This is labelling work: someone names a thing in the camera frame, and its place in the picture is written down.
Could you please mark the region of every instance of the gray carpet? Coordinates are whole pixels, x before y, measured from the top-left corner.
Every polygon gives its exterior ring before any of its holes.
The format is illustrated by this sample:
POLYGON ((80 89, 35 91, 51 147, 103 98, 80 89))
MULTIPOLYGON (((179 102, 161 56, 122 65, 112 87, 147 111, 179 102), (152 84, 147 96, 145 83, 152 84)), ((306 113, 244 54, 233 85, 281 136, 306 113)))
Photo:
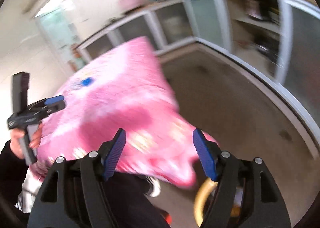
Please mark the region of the gray carpet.
MULTIPOLYGON (((238 158, 263 158, 296 224, 320 189, 320 168, 290 121, 239 72, 202 51, 163 64, 163 71, 186 120, 238 158)), ((197 227, 193 201, 204 180, 199 164, 196 173, 194 188, 163 183, 161 195, 151 200, 171 214, 172 228, 197 227)))

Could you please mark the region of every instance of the frosted glass door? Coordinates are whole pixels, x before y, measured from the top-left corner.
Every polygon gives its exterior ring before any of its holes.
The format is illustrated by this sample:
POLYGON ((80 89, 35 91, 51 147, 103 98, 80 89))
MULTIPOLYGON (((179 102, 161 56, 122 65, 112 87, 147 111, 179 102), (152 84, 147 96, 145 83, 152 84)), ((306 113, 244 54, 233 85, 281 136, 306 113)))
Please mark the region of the frosted glass door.
POLYGON ((134 39, 136 37, 147 37, 150 43, 153 45, 155 50, 158 50, 159 47, 148 27, 148 24, 143 16, 133 19, 119 28, 119 31, 125 42, 134 39))
POLYGON ((214 0, 191 0, 200 38, 223 47, 220 22, 214 0))
POLYGON ((97 39, 96 41, 88 45, 86 47, 86 50, 88 51, 92 59, 95 59, 112 48, 113 48, 113 45, 111 44, 108 36, 103 35, 102 37, 100 37, 99 39, 97 39))
POLYGON ((80 42, 76 30, 73 24, 66 19, 62 9, 57 8, 36 19, 64 63, 68 64, 73 71, 85 66, 82 57, 74 51, 74 46, 80 42))
POLYGON ((192 36, 192 29, 182 3, 156 10, 156 15, 168 44, 192 36))
POLYGON ((320 126, 320 20, 292 7, 291 59, 284 87, 320 126))

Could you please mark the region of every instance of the white sneaker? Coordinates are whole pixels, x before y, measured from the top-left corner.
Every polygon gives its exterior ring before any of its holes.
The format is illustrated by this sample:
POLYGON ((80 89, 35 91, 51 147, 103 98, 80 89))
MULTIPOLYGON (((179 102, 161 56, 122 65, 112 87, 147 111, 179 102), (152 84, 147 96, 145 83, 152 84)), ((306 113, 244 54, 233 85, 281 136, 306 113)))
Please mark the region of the white sneaker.
POLYGON ((145 179, 150 184, 150 190, 148 191, 147 195, 151 197, 157 197, 160 195, 161 186, 159 180, 153 176, 146 176, 145 179))

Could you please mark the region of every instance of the person's hand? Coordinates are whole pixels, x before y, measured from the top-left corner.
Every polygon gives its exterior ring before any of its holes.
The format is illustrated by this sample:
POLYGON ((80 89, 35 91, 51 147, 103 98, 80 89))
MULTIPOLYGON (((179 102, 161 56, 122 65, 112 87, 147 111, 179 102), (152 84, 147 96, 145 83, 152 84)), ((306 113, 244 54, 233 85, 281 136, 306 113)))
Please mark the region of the person's hand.
MULTIPOLYGON (((37 131, 32 135, 32 141, 29 144, 29 147, 32 149, 36 149, 40 145, 41 135, 42 135, 42 127, 43 124, 40 123, 37 131)), ((19 138, 24 136, 24 131, 21 129, 13 129, 10 132, 11 142, 10 149, 19 159, 24 159, 24 155, 22 153, 22 149, 20 147, 19 138)))

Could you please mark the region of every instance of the yellow handle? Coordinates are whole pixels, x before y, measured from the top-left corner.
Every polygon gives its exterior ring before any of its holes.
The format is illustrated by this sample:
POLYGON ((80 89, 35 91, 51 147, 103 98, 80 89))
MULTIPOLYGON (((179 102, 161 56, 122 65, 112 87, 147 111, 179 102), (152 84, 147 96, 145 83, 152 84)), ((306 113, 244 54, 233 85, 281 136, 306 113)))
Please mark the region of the yellow handle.
MULTIPOLYGON (((200 189, 197 192, 195 204, 193 205, 193 215, 195 216, 196 223, 200 227, 203 221, 203 210, 206 200, 209 195, 216 189, 218 182, 213 182, 210 178, 207 178, 206 181, 202 184, 200 189)), ((240 214, 240 207, 233 205, 230 216, 237 217, 240 214)))

